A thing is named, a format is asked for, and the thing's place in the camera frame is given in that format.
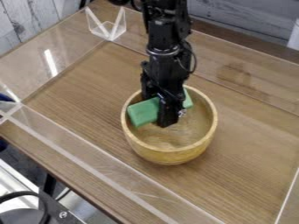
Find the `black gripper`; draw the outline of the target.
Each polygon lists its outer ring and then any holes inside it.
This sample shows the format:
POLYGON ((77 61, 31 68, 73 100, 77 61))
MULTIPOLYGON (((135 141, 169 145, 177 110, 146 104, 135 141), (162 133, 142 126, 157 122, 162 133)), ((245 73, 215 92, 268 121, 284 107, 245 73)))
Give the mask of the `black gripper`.
POLYGON ((190 46, 183 46, 179 53, 171 57, 151 55, 142 62, 142 96, 149 100, 158 95, 159 109, 157 124, 166 128, 179 122, 179 112, 183 110, 183 83, 190 78, 198 65, 190 46))

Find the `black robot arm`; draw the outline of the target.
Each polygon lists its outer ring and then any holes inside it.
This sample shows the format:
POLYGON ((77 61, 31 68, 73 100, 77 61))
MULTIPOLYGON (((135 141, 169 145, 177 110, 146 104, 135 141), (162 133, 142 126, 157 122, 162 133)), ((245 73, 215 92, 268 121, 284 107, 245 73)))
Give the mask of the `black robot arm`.
POLYGON ((183 83, 198 66, 193 45, 186 40, 193 33, 187 0, 141 0, 141 7, 137 0, 109 1, 118 6, 131 3, 143 13, 150 60, 141 64, 142 96, 145 100, 158 98, 157 124, 166 128, 179 122, 186 110, 183 83))

